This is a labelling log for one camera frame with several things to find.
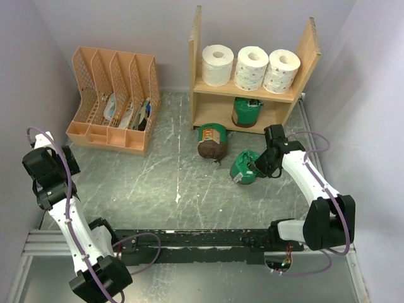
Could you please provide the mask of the green roll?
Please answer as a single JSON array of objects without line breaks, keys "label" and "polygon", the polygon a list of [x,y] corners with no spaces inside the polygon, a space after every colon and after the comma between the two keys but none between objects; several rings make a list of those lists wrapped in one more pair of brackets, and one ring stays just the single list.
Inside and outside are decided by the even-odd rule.
[{"label": "green roll", "polygon": [[252,150],[242,151],[230,168],[230,177],[236,184],[252,184],[258,174],[250,166],[258,159],[259,154]]},{"label": "green roll", "polygon": [[232,111],[232,122],[241,128],[251,128],[258,120],[263,102],[258,99],[236,97]]}]

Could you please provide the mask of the brown roll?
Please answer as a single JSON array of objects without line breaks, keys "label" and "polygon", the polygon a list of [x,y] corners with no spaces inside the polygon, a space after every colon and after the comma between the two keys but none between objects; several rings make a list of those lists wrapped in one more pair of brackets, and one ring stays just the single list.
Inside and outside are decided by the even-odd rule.
[{"label": "brown roll", "polygon": [[198,131],[199,155],[211,159],[213,163],[220,164],[228,152],[227,130],[218,123],[204,124]]}]

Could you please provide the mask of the white roll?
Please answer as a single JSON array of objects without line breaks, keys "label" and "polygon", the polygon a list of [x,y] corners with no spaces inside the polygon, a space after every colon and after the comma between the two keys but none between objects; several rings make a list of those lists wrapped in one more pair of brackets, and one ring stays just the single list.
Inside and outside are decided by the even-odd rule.
[{"label": "white roll", "polygon": [[202,79],[209,86],[224,86],[230,81],[234,53],[224,45],[208,45],[202,51]]},{"label": "white roll", "polygon": [[274,94],[287,93],[299,68],[300,59],[296,54],[285,49],[274,50],[269,55],[263,88]]},{"label": "white roll", "polygon": [[269,57],[258,46],[243,47],[237,55],[234,83],[237,88],[247,92],[258,90],[266,72]]}]

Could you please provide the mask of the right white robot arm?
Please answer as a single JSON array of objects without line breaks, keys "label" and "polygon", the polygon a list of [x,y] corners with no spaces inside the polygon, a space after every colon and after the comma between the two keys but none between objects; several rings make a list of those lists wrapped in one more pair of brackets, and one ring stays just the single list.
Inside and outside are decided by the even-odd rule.
[{"label": "right white robot arm", "polygon": [[290,241],[305,244],[313,251],[326,249],[344,256],[354,241],[355,201],[342,195],[318,172],[300,141],[290,141],[281,124],[264,129],[266,150],[254,161],[260,178],[279,178],[288,173],[309,205],[304,220],[282,219],[270,225],[268,244],[281,251]]}]

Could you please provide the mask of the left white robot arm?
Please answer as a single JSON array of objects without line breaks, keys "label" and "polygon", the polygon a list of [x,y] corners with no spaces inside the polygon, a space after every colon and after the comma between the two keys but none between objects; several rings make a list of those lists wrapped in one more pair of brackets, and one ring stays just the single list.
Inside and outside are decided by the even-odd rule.
[{"label": "left white robot arm", "polygon": [[46,146],[27,153],[22,164],[33,180],[38,206],[57,223],[72,254],[76,277],[69,282],[71,290],[85,302],[107,302],[133,279],[114,256],[118,236],[109,223],[103,218],[86,221],[76,185],[68,181],[80,168],[69,146],[61,150],[65,162]]}]

